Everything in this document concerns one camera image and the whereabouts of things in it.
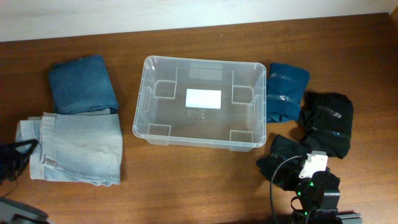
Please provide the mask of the dark blue jeans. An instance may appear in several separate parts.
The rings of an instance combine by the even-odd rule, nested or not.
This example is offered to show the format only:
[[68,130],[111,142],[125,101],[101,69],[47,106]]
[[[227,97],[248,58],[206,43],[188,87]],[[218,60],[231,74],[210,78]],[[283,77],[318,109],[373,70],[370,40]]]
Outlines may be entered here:
[[57,63],[49,71],[48,78],[56,113],[119,111],[104,58],[100,55]]

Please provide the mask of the clear plastic storage container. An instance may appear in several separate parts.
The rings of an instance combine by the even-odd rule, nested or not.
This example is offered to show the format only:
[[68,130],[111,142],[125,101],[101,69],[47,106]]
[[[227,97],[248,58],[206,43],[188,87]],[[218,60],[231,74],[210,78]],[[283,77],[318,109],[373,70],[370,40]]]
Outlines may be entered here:
[[266,67],[151,55],[132,133],[150,144],[249,152],[265,145]]

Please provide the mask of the light blue jeans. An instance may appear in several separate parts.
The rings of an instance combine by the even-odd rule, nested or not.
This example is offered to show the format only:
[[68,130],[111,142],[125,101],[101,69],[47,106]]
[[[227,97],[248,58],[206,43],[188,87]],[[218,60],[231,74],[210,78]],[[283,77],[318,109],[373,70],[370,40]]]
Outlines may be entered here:
[[121,181],[123,136],[119,116],[109,110],[19,121],[16,141],[31,139],[39,142],[30,155],[31,179],[107,187]]

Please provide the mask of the large black taped garment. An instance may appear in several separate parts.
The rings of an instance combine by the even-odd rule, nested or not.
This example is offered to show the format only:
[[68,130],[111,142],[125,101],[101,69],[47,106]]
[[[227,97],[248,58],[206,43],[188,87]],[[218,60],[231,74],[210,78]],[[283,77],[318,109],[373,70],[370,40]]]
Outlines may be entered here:
[[343,159],[351,147],[353,115],[353,103],[346,95],[307,92],[299,116],[305,133],[302,144]]

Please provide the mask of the small black taped garment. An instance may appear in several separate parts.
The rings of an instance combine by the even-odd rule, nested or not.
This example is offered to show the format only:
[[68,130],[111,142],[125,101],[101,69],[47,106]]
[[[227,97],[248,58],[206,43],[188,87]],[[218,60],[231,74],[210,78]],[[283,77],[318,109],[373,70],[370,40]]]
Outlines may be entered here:
[[[256,161],[256,165],[260,168],[260,173],[267,180],[271,181],[276,168],[281,163],[294,156],[299,156],[299,158],[292,160],[302,160],[307,153],[309,153],[309,149],[307,147],[279,134],[272,142],[270,155],[258,159]],[[273,184],[281,188],[281,168],[275,175]]]

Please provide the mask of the teal cloth bundle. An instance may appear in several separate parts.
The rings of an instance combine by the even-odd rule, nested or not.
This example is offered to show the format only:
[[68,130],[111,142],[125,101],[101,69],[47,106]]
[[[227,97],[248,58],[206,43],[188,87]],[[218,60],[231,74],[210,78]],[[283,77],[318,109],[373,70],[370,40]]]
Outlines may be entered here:
[[301,100],[308,85],[307,70],[284,63],[271,63],[266,83],[266,122],[297,121]]

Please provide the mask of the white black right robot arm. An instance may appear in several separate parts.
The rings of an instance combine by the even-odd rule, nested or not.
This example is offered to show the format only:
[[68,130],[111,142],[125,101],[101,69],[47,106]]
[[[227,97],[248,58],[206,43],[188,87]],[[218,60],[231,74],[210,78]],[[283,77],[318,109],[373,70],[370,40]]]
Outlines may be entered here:
[[340,212],[340,178],[330,172],[325,158],[316,161],[307,158],[302,161],[298,173],[299,182],[294,187],[295,196],[291,202],[298,200],[300,208],[292,207],[292,214],[287,219],[290,224],[335,223],[362,224],[359,213]]

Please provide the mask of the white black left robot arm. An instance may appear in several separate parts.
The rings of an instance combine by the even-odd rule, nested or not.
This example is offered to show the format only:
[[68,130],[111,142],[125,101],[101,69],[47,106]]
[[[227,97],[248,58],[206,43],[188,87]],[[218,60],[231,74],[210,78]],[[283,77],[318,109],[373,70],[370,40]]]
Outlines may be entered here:
[[[30,155],[38,146],[36,139],[1,145],[1,184],[5,180],[15,182],[27,167]],[[1,223],[48,223],[49,215],[25,203],[8,199],[13,190],[1,196]]]

